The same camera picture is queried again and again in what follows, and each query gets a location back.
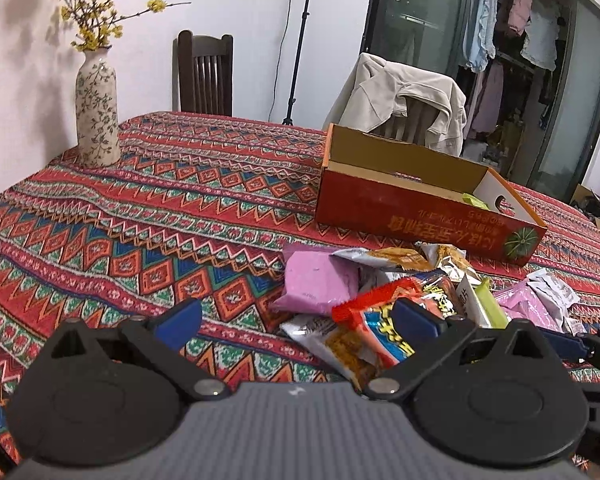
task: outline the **ribbed gray surface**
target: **ribbed gray surface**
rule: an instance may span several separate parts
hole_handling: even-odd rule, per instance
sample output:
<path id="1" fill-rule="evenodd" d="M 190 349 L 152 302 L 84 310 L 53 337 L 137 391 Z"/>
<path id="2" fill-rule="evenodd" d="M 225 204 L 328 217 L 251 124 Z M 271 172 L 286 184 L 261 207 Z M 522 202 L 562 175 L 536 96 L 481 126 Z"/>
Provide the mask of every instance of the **ribbed gray surface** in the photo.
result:
<path id="1" fill-rule="evenodd" d="M 567 462 L 525 472 L 467 465 L 430 446 L 394 404 L 348 384 L 243 384 L 194 405 L 151 452 L 115 466 L 52 468 L 28 461 L 10 480 L 552 480 L 586 478 Z"/>

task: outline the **chair with jacket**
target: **chair with jacket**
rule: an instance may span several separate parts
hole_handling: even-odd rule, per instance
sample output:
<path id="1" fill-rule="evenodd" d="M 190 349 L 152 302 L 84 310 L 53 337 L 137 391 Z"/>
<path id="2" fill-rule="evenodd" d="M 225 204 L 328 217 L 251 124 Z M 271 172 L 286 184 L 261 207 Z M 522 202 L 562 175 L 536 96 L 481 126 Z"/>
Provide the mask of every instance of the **chair with jacket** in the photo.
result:
<path id="1" fill-rule="evenodd" d="M 459 156 L 466 98 L 450 77 L 360 54 L 325 122 Z"/>
<path id="2" fill-rule="evenodd" d="M 218 40 L 183 30 L 178 35 L 180 110 L 231 116 L 233 70 L 233 36 Z"/>

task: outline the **yellow flower arrangement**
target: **yellow flower arrangement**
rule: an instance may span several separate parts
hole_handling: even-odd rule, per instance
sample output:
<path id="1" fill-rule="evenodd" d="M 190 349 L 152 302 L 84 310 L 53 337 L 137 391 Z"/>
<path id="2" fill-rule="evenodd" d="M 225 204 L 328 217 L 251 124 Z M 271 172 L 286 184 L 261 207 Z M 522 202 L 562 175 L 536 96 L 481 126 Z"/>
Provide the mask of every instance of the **yellow flower arrangement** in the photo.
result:
<path id="1" fill-rule="evenodd" d="M 110 45 L 110 37 L 122 37 L 120 22 L 142 16 L 148 12 L 162 12 L 167 7 L 188 5 L 190 2 L 168 4 L 164 0 L 149 0 L 146 9 L 129 16 L 118 14 L 114 0 L 60 0 L 60 16 L 64 22 L 75 22 L 78 26 L 78 41 L 71 45 L 80 52 L 97 50 Z"/>

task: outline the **white logo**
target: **white logo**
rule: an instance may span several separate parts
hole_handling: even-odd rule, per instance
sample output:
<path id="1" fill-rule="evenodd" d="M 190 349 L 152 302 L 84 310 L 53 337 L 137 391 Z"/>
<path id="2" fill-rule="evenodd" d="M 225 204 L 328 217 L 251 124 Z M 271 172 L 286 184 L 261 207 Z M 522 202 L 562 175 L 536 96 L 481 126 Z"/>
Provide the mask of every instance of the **white logo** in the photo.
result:
<path id="1" fill-rule="evenodd" d="M 297 397 L 298 395 L 305 394 L 306 390 L 300 386 L 296 386 L 293 390 L 289 390 L 289 395 Z"/>

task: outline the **patterned tablecloth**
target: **patterned tablecloth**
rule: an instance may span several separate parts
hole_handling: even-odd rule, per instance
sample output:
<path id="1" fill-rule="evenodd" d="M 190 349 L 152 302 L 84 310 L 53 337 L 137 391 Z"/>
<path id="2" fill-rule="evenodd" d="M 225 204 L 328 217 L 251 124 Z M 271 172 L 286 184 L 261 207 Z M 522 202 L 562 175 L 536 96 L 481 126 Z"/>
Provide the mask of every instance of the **patterned tablecloth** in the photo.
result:
<path id="1" fill-rule="evenodd" d="M 377 248 L 395 240 L 313 220 L 324 134 L 172 112 L 121 126 L 123 158 L 85 170 L 69 150 L 0 195 L 1 406 L 45 339 L 67 317 L 110 327 L 203 298 L 197 338 L 181 354 L 222 378 L 325 381 L 312 355 L 267 309 L 282 286 L 289 241 Z M 547 267 L 581 296 L 573 313 L 600 328 L 600 232 L 563 203 L 519 188 L 549 225 L 528 266 L 472 258 L 504 288 Z M 572 372 L 600 381 L 600 372 Z"/>

